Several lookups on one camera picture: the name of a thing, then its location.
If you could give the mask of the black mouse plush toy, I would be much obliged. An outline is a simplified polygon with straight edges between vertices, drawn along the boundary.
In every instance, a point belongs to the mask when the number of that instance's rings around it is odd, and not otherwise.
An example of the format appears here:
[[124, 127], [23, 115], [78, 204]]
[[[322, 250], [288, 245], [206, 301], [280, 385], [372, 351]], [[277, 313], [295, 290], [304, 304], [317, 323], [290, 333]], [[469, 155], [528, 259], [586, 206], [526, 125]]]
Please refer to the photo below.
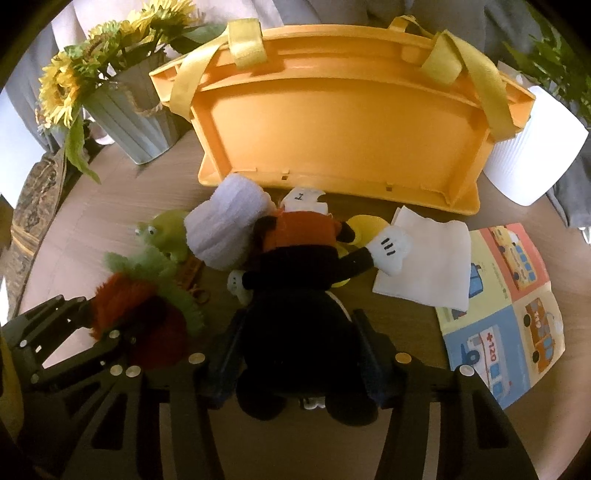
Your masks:
[[366, 426], [378, 416], [368, 362], [351, 315], [331, 289], [372, 268], [400, 273], [412, 238], [387, 221], [339, 221], [321, 196], [304, 187], [288, 192], [276, 211], [256, 221], [245, 272], [230, 277], [235, 294], [250, 297], [235, 395], [242, 411], [260, 421], [273, 420], [297, 398], [339, 423]]

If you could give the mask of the grey ribbed metal vase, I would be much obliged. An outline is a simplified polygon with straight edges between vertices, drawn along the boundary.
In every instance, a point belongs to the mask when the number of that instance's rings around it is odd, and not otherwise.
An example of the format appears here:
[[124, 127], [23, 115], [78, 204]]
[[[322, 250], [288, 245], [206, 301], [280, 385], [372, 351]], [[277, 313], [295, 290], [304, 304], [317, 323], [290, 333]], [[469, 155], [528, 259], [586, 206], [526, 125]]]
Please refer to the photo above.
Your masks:
[[186, 122], [160, 104], [149, 73], [166, 62], [153, 54], [97, 88], [84, 108], [137, 165], [171, 149], [186, 132]]

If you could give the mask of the red fluffy plush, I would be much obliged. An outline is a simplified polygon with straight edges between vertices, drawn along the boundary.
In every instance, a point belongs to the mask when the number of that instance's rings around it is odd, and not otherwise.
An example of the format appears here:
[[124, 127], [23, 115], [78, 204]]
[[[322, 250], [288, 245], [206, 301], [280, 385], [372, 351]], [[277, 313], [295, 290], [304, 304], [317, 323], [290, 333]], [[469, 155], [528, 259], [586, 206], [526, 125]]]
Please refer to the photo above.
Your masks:
[[183, 313], [158, 294], [154, 283], [122, 272], [96, 289], [90, 300], [89, 328], [96, 340], [114, 330], [127, 335], [130, 361], [146, 371], [176, 366], [198, 344]]

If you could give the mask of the patterned rug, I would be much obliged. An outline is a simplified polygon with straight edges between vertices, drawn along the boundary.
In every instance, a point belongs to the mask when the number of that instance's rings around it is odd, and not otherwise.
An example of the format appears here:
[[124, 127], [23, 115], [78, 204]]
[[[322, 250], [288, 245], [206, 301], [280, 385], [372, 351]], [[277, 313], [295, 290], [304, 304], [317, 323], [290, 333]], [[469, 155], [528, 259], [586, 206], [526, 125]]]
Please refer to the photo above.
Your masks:
[[66, 170], [60, 149], [44, 154], [24, 182], [10, 224], [11, 243], [1, 256], [6, 320], [18, 315], [33, 263], [60, 204]]

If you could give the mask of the orange plastic storage basket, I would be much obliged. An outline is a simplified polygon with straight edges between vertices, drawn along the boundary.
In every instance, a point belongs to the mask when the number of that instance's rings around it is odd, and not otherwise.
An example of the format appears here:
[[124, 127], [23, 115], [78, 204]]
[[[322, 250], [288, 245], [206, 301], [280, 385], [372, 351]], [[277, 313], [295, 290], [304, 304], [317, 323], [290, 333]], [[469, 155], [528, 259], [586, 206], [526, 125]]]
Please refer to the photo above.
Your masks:
[[478, 49], [411, 16], [387, 28], [235, 20], [150, 77], [197, 133], [204, 185], [237, 173], [462, 215], [479, 211], [494, 145], [535, 102]]

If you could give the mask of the yellow artificial sunflowers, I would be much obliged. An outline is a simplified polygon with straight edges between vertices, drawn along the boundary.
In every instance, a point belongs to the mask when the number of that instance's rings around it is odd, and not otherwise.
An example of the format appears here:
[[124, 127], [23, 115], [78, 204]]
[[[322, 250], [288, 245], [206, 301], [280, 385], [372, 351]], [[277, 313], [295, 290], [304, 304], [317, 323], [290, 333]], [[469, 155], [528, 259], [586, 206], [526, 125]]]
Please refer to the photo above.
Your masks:
[[221, 33], [191, 1], [148, 1], [124, 20], [109, 20], [88, 31], [85, 40], [58, 51], [42, 68], [38, 95], [39, 127], [65, 132], [64, 155], [80, 173], [99, 182], [84, 152], [83, 112], [89, 99], [115, 77], [167, 48], [183, 54]]

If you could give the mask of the white plant pot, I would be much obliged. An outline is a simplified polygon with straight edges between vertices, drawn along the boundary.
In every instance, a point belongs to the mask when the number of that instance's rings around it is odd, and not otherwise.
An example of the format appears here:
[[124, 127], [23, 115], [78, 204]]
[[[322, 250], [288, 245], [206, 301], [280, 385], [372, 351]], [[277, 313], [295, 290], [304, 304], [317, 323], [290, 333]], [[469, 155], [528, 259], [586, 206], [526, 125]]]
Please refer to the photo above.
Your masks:
[[484, 174], [509, 200], [530, 206], [572, 165], [589, 131], [542, 87], [502, 61], [498, 68], [534, 94], [535, 102], [524, 129], [515, 138], [494, 146]]

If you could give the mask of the white cloth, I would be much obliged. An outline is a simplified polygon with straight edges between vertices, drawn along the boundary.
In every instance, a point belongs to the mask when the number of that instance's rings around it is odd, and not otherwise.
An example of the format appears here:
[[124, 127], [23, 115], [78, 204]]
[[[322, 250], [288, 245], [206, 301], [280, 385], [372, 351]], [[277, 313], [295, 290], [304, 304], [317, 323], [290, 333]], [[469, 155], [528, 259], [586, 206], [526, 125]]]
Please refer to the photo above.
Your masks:
[[465, 223], [437, 222], [403, 206], [392, 224], [412, 240], [402, 269], [377, 273], [373, 291], [419, 304], [467, 311], [471, 275], [471, 238]]

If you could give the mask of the lavender rolled towel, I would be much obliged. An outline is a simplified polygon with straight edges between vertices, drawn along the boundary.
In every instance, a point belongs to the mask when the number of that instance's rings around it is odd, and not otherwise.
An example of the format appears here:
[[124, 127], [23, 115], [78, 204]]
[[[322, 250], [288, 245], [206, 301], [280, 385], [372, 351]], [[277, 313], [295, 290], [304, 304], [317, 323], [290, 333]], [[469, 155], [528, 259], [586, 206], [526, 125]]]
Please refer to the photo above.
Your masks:
[[236, 269], [249, 251], [256, 221], [275, 210], [270, 195], [256, 182], [230, 174], [184, 218], [187, 246], [209, 268]]

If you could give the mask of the green potted plant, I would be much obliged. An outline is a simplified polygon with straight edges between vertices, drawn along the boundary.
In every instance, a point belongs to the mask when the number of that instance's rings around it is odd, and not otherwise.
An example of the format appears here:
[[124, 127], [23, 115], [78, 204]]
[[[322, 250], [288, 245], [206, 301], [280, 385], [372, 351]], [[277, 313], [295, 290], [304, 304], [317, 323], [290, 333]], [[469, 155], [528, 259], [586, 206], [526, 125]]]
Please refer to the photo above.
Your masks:
[[550, 24], [540, 24], [541, 37], [530, 36], [528, 53], [505, 42], [518, 70], [567, 106], [590, 129], [590, 68]]

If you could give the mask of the green frog plush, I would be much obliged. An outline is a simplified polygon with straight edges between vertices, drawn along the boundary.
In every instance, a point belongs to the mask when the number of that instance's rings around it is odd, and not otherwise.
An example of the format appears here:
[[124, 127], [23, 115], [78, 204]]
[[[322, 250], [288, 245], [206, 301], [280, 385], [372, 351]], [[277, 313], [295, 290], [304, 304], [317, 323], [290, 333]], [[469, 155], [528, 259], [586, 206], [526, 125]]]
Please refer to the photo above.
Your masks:
[[183, 315], [188, 333], [197, 336], [205, 327], [204, 312], [179, 278], [191, 257], [184, 225], [187, 215], [186, 210], [171, 209], [137, 222], [134, 235], [139, 250], [128, 256], [106, 252], [103, 262], [112, 274], [154, 286], [156, 294]]

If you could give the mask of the colourful vehicle cloth book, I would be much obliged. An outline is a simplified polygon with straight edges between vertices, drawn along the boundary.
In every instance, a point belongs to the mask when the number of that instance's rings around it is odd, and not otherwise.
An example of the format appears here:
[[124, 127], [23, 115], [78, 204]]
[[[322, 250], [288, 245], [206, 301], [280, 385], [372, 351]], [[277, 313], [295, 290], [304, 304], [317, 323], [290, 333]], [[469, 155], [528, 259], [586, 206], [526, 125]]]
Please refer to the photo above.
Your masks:
[[564, 353], [564, 323], [546, 265], [522, 224], [470, 237], [468, 310], [436, 313], [450, 367], [472, 368], [507, 408]]

